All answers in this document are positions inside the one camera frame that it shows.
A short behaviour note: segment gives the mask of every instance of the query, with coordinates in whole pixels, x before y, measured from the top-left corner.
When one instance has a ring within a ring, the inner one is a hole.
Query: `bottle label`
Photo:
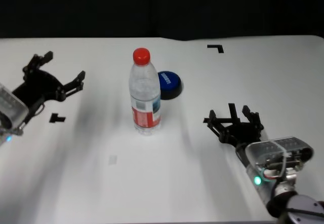
[[[133,118],[135,124],[143,128],[152,128],[159,124],[160,116],[160,95],[151,101],[141,101],[131,96]]]

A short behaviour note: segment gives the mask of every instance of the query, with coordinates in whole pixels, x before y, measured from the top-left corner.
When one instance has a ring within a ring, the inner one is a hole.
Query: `transparent cover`
[[[0,84],[0,127],[14,129],[22,123],[27,114],[27,106]]]
[[[300,151],[311,148],[307,143],[295,137],[280,138],[255,142],[246,147],[247,157],[254,168],[266,163],[267,159],[282,156],[285,152]]]

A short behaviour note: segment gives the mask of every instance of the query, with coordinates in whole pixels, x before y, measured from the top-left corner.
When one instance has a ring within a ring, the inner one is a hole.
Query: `black background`
[[[324,0],[0,0],[0,38],[324,36]]]

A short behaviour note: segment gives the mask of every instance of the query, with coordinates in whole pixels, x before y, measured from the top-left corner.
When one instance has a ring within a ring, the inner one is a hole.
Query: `cable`
[[[238,144],[238,146],[235,148],[235,153],[239,160],[242,162],[242,164],[247,168],[247,166],[250,164],[249,159],[247,158],[247,155],[245,154],[244,147],[246,146],[246,143]]]
[[[287,153],[286,149],[284,147],[282,147],[280,144],[278,144],[277,142],[275,142],[274,140],[271,141],[272,143],[274,143],[276,146],[278,146],[281,150],[282,150],[282,168],[280,171],[280,174],[278,176],[278,178],[282,177],[284,175],[285,169],[286,169],[286,163],[287,163],[287,157],[289,157],[290,155]]]
[[[39,110],[39,112],[35,113],[35,115],[33,117],[36,117],[36,116],[40,115],[42,113],[42,111],[45,109],[45,104],[44,103],[41,106],[42,106],[41,110]]]
[[[275,184],[273,185],[272,187],[272,190],[271,190],[271,200],[274,198],[274,194],[275,194],[275,189],[277,188],[277,186],[279,185],[280,183],[280,179],[278,178],[275,182]]]
[[[270,177],[270,176],[267,176],[266,174],[264,174],[264,170],[265,170],[265,168],[263,167],[262,170],[261,170],[261,177],[264,177],[263,180],[265,180],[267,182],[270,182],[270,181],[273,181],[273,180],[277,179],[277,176],[276,177]]]
[[[286,211],[287,212],[292,212],[292,213],[301,213],[301,214],[307,214],[307,215],[314,215],[314,216],[319,216],[319,217],[324,218],[323,213],[309,211],[309,210],[299,210],[299,209],[294,209],[294,208],[287,208]]]

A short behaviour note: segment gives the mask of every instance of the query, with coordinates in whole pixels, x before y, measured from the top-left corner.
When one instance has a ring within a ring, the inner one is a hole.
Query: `green led light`
[[[260,185],[261,184],[261,178],[259,176],[254,177],[254,184]]]

